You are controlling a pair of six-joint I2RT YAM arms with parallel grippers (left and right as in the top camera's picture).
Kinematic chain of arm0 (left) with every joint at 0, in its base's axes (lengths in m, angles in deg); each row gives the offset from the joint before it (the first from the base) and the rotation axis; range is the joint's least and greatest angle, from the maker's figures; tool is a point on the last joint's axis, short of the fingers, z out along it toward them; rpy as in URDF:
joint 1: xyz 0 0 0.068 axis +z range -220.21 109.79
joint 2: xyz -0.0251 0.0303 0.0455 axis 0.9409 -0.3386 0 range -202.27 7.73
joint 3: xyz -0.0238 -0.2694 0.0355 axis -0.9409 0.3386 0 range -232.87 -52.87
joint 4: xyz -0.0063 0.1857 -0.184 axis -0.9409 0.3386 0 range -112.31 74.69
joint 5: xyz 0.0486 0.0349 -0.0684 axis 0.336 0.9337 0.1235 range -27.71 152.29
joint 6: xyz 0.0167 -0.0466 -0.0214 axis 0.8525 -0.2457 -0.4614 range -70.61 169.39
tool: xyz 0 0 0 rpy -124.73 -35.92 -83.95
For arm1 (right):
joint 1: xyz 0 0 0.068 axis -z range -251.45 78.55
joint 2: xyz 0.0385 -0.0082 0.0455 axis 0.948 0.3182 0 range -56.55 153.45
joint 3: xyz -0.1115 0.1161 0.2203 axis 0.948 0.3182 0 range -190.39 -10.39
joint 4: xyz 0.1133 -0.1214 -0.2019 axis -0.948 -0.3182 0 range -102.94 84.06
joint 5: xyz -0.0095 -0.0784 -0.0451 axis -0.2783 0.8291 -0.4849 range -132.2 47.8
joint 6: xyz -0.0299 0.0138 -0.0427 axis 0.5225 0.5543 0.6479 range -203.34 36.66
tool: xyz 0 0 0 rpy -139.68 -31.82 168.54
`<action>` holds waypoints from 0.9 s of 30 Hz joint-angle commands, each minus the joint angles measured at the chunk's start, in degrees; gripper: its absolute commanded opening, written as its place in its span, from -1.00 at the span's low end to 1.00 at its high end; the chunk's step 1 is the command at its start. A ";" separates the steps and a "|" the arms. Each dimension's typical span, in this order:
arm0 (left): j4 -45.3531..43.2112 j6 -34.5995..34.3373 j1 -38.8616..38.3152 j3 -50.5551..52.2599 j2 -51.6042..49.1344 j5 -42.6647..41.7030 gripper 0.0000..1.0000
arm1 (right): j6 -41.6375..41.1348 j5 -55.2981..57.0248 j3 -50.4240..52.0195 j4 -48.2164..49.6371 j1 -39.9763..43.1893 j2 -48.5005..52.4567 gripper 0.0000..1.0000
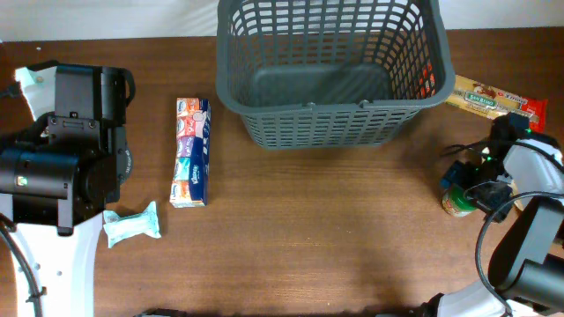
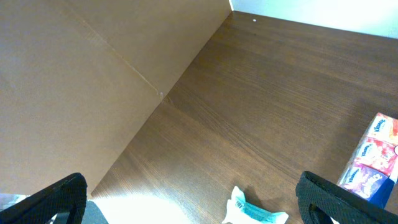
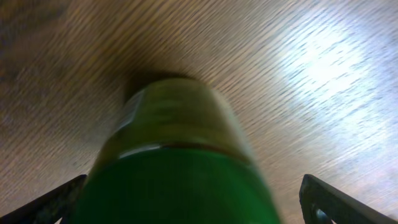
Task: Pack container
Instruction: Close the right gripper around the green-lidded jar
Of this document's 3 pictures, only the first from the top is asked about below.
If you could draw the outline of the green lidded small jar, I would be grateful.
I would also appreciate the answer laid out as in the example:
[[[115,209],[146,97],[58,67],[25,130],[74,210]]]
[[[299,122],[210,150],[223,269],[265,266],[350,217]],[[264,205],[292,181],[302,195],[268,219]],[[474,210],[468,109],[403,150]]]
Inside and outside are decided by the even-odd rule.
[[[476,207],[464,197],[464,191],[457,186],[451,186],[444,192],[442,207],[453,217],[465,217],[476,210]]]

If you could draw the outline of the San Remo spaghetti packet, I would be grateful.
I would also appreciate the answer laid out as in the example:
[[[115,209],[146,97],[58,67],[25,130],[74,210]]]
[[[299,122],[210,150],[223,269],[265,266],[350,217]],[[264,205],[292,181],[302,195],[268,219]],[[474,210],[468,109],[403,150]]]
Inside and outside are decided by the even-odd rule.
[[[493,120],[505,114],[519,114],[529,119],[529,129],[542,133],[548,100],[536,100],[485,85],[456,75],[453,92],[446,103],[464,111]]]

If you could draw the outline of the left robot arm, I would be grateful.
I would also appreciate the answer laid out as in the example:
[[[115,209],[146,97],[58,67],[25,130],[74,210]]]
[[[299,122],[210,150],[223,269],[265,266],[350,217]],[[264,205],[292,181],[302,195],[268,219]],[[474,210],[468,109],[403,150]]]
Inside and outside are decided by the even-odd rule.
[[[107,205],[133,157],[124,68],[49,61],[14,73],[33,123],[1,138],[1,236],[11,252],[20,316],[91,316],[96,249]]]

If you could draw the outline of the grey plastic shopping basket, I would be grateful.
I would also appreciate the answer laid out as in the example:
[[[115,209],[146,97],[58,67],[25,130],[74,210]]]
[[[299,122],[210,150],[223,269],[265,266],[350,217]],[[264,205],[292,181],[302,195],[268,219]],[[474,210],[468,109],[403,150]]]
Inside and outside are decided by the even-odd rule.
[[[437,0],[218,4],[216,91],[265,149],[387,143],[454,83]]]

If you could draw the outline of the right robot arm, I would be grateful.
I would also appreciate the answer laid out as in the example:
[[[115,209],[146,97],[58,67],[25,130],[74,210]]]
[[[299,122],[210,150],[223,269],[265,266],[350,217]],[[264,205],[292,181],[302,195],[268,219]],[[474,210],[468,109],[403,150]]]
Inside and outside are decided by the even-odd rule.
[[[443,208],[462,217],[485,214],[474,250],[477,282],[439,293],[418,316],[549,316],[563,310],[563,155],[558,142],[506,114],[474,144],[453,144],[447,155],[473,151],[442,176]]]

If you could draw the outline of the brown paper bag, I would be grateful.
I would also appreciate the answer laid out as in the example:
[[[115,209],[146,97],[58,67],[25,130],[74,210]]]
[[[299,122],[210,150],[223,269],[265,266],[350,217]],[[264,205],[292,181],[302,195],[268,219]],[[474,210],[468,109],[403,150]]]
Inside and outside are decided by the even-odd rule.
[[[511,183],[509,184],[509,186],[510,186],[511,189],[512,189],[512,194],[511,194],[512,196],[518,195],[518,194],[520,193],[519,188],[518,188],[518,186],[517,186],[515,180],[512,180]],[[520,214],[525,210],[525,208],[526,208],[526,206],[527,206],[527,204],[525,203],[525,201],[523,200],[523,198],[516,199],[516,200],[513,202],[513,204],[514,204],[514,206],[515,206],[515,208],[516,208],[516,213],[517,213],[518,215],[520,215]]]

